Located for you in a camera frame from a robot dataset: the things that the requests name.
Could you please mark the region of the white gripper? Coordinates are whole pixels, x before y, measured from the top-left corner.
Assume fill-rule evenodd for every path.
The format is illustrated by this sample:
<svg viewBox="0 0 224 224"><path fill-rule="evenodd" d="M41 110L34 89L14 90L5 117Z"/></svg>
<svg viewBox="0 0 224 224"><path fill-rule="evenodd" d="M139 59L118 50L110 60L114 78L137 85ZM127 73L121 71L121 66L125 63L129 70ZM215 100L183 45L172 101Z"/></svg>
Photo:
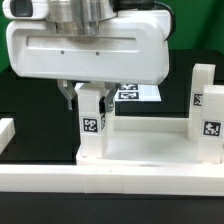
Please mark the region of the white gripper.
<svg viewBox="0 0 224 224"><path fill-rule="evenodd" d="M122 11L99 24L93 37L66 37L48 21L11 22L6 29L12 69L21 77L59 79L57 86L74 109L73 82L105 84L105 110L114 109L119 83L158 85L169 72L165 10Z"/></svg>

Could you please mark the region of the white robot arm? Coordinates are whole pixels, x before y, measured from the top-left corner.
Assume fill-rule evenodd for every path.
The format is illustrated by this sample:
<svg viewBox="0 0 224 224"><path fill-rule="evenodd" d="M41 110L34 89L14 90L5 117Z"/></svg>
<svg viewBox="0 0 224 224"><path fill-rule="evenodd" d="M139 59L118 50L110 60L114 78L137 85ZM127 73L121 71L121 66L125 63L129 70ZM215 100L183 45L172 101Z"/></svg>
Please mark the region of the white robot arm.
<svg viewBox="0 0 224 224"><path fill-rule="evenodd" d="M106 85L102 112L121 84L158 85L169 72L175 14L159 0L4 0L9 61L21 77Z"/></svg>

